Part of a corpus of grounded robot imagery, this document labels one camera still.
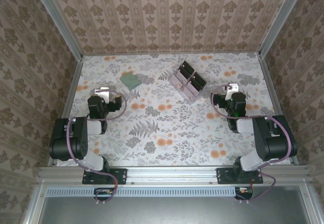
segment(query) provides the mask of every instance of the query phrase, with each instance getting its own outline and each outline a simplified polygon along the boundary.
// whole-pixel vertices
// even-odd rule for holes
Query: aluminum frame
[[[70,31],[68,25],[66,24],[63,16],[61,15],[59,9],[57,8],[54,0],[41,0],[44,4],[47,12],[51,15],[56,27],[59,29],[61,35],[63,36],[66,44],[68,45],[70,51],[74,55],[77,62],[82,59],[82,50],[74,35]]]
[[[268,92],[270,95],[270,99],[271,99],[271,102],[273,105],[274,112],[276,115],[282,115],[283,113],[281,110],[279,99],[278,99],[277,93],[275,92],[275,88],[274,88],[265,58],[262,55],[258,55],[258,58],[259,58],[260,67],[261,67],[261,70],[263,73],[263,77],[264,77],[265,83],[268,88]],[[295,165],[299,165],[297,156],[291,157],[291,159]]]
[[[222,184],[218,185],[216,169],[231,166],[184,166],[184,167],[123,167],[128,170],[128,188],[148,187],[217,187],[217,186],[249,186],[249,184]],[[308,174],[307,166],[302,165],[271,165],[263,172],[274,176],[276,186],[299,186],[303,195],[304,204],[311,223],[323,223],[323,214],[319,201],[313,189],[312,179]],[[40,169],[36,187],[31,197],[24,224],[37,224],[42,213],[48,187],[112,187],[113,185],[82,185],[84,171],[78,167],[43,167]],[[271,178],[263,177],[263,184],[270,186]]]
[[[79,79],[80,79],[81,72],[82,72],[82,67],[83,67],[83,61],[80,61],[79,63],[76,64],[76,68],[74,71],[74,75],[73,75],[73,79],[72,79],[71,86],[69,89],[69,93],[67,94],[65,106],[63,109],[62,118],[68,118],[70,116],[76,88],[79,83]],[[57,160],[54,160],[50,157],[47,166],[53,166],[53,165],[56,165],[56,163],[57,163]]]
[[[271,48],[275,38],[279,34],[282,26],[284,25],[285,21],[287,20],[291,10],[293,9],[297,0],[284,0],[282,6],[280,7],[278,14],[276,15],[270,29],[266,37],[264,38],[259,52],[261,56],[265,57],[268,53],[269,49]]]

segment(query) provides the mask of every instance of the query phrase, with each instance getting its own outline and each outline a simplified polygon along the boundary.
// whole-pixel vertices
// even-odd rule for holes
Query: table surface
[[[168,81],[184,60],[207,81],[193,105]],[[274,114],[256,53],[93,56],[83,61],[71,116],[86,116],[87,99],[100,87],[127,98],[126,112],[108,122],[106,133],[89,136],[90,149],[111,166],[231,165],[249,153],[254,137],[230,131],[211,106],[210,94],[221,84],[239,83],[247,96],[247,115]],[[129,71],[142,81],[131,91],[119,79]]]

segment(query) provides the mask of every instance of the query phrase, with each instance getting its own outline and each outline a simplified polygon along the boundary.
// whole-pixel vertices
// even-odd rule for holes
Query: gray panel
[[[298,187],[275,187],[249,204],[234,198],[47,198],[39,223],[310,223]]]

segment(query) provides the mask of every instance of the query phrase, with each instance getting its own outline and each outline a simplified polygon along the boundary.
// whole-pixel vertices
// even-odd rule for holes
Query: green sponge
[[[125,75],[123,75],[120,78],[121,82],[125,84],[125,86],[128,87],[128,89],[132,90],[138,85],[140,85],[142,82],[132,73],[128,72]]]

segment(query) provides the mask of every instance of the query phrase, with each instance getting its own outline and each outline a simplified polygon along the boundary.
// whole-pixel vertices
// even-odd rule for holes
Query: patterned wallpaper
[[[257,51],[283,0],[55,0],[84,54]]]
[[[75,63],[40,0],[0,0],[0,223],[28,206]]]
[[[324,0],[298,0],[266,61],[283,114],[324,201]]]

